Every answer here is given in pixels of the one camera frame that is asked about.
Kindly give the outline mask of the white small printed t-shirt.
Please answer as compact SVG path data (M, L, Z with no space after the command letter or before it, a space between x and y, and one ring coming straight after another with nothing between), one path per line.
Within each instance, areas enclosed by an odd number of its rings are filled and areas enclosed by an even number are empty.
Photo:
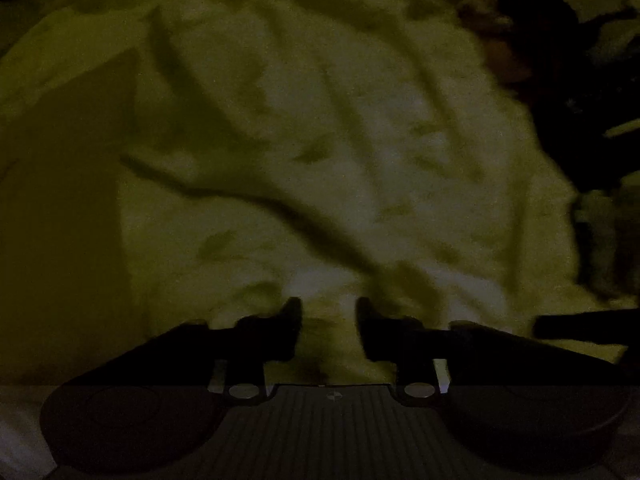
M194 92L186 182L282 229L253 236L229 217L232 234L200 248L219 297L201 283L191 298L224 327L304 296L297 361L275 378L390 378L357 340L358 296L433 328L512 334L584 299L567 183L462 30L276 6L206 18L172 44Z

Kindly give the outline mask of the dark leafy patterned cloth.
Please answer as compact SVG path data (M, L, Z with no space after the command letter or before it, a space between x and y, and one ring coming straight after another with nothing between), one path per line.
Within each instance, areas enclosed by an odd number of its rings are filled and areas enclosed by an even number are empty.
M582 193L570 204L575 281L607 304L639 298L639 175Z

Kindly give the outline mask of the floral cream bed sheet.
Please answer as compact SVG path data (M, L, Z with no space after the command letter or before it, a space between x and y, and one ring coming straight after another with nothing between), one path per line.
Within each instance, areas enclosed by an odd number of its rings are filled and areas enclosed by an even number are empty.
M57 385L207 315L191 294L216 271L200 248L234 217L282 235L186 182L196 135L175 36L217 15L292 6L328 18L465 32L450 0L50 0L1 60L1 379Z

